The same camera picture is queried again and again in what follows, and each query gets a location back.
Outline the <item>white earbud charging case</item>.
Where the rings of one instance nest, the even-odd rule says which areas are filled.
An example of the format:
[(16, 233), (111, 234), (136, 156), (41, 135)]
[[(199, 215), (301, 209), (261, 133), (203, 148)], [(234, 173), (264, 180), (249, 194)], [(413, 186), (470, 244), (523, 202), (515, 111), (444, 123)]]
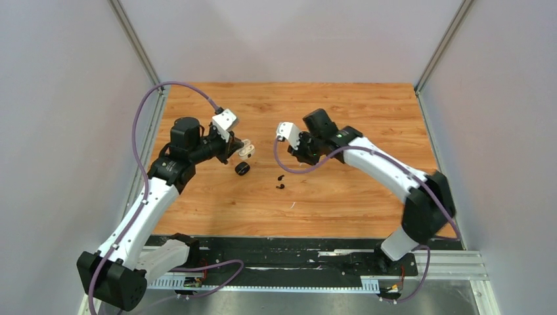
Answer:
[(239, 158), (242, 160), (251, 158), (254, 155), (255, 146), (252, 144), (250, 139), (244, 139), (242, 144), (243, 146), (237, 152)]

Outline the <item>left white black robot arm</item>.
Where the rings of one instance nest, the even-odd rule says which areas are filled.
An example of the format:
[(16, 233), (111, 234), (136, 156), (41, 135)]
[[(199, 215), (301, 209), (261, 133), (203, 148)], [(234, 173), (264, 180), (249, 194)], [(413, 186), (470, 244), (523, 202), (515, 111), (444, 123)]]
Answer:
[(77, 268), (89, 298), (90, 312), (100, 300), (124, 311), (133, 310), (148, 285), (170, 270), (196, 270), (201, 263), (199, 241), (176, 233), (155, 251), (142, 250), (169, 206), (196, 174), (196, 166), (217, 158), (226, 164), (244, 147), (233, 128), (239, 119), (228, 111), (212, 117), (205, 128), (194, 117), (182, 117), (170, 130), (170, 141), (143, 173), (143, 191), (112, 235), (94, 252), (84, 251)]

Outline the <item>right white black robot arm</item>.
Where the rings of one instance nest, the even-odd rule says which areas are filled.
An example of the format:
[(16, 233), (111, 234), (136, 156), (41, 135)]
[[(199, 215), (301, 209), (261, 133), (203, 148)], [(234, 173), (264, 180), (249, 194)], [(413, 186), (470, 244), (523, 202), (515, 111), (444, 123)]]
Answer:
[(426, 245), (447, 224), (460, 233), (449, 181), (442, 172), (427, 173), (402, 163), (354, 127), (339, 128), (322, 108), (306, 115), (303, 122), (304, 131), (292, 122), (280, 122), (275, 136), (276, 143), (288, 143), (288, 153), (298, 162), (309, 165), (302, 173), (336, 159), (370, 176), (402, 202), (400, 226), (377, 248), (379, 271), (395, 272), (407, 253)]

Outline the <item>black earbud charging case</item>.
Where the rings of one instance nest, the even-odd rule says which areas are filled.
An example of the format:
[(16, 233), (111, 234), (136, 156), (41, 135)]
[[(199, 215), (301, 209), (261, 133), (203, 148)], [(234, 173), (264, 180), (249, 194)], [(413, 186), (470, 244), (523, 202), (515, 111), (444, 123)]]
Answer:
[(244, 176), (250, 171), (250, 169), (250, 164), (248, 162), (242, 161), (234, 168), (234, 171), (238, 176)]

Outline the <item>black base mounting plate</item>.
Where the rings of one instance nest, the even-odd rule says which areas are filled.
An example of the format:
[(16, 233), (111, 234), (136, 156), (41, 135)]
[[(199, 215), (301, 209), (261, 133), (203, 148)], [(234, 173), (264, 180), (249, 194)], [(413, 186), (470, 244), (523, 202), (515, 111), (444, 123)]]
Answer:
[(219, 285), (244, 262), (240, 274), (230, 282), (254, 287), (355, 287), (361, 276), (416, 276), (412, 253), (399, 262), (380, 262), (374, 238), (198, 238), (200, 249), (185, 268), (232, 261), (229, 266), (206, 272), (204, 284)]

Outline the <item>left aluminium frame post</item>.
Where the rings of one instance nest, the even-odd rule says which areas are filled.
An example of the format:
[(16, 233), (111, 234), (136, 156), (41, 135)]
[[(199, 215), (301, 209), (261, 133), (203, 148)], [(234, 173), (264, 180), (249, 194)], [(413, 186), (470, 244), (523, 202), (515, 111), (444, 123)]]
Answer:
[(144, 45), (142, 44), (142, 41), (139, 38), (133, 26), (133, 23), (126, 12), (123, 3), (120, 0), (108, 0), (108, 4), (110, 5), (116, 17), (116, 20), (120, 24), (121, 29), (127, 37), (149, 81), (153, 85), (161, 83), (162, 81), (160, 79), (160, 76), (158, 75), (150, 57), (148, 56), (147, 51), (145, 50)]

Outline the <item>aluminium frame post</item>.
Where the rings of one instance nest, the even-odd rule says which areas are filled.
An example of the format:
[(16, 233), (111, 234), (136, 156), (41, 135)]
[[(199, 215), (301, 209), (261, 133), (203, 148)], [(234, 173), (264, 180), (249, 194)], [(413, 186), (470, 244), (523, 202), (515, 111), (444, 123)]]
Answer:
[(455, 15), (452, 17), (451, 21), (449, 22), (449, 25), (447, 26), (447, 29), (442, 35), (440, 42), (435, 48), (433, 55), (431, 56), (428, 63), (426, 64), (426, 67), (424, 68), (422, 75), (418, 79), (417, 83), (414, 85), (414, 91), (416, 96), (418, 96), (425, 88), (427, 82), (430, 80), (433, 72), (435, 71), (437, 64), (441, 60), (446, 49), (451, 44), (454, 36), (457, 34), (457, 31), (460, 28), (460, 25), (466, 19), (469, 10), (472, 8), (475, 2), (476, 2), (475, 0), (462, 0), (460, 2), (460, 5), (458, 6)]
[(158, 75), (150, 57), (148, 56), (147, 51), (145, 50), (144, 45), (142, 44), (142, 41), (139, 38), (133, 26), (133, 23), (126, 12), (123, 3), (120, 0), (108, 0), (108, 4), (110, 5), (116, 17), (116, 20), (120, 24), (121, 29), (127, 37), (149, 81), (153, 85), (161, 83), (162, 81), (160, 79), (160, 76)]

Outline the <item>right aluminium frame post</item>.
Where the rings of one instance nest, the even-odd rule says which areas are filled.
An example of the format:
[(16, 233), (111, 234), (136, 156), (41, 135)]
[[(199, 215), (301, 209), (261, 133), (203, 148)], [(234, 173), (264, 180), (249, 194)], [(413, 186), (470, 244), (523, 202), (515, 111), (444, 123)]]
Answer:
[(449, 25), (447, 26), (447, 29), (442, 35), (440, 42), (435, 48), (433, 55), (431, 56), (428, 63), (426, 64), (426, 67), (424, 68), (422, 75), (418, 79), (417, 83), (414, 85), (414, 91), (416, 96), (418, 96), (425, 88), (427, 82), (430, 80), (433, 72), (435, 71), (437, 64), (441, 60), (446, 49), (451, 44), (454, 36), (457, 34), (457, 31), (460, 28), (460, 25), (466, 19), (469, 10), (472, 8), (475, 2), (476, 2), (475, 0), (462, 0), (460, 2), (460, 5), (458, 6), (455, 15), (452, 17), (451, 21), (449, 22)]

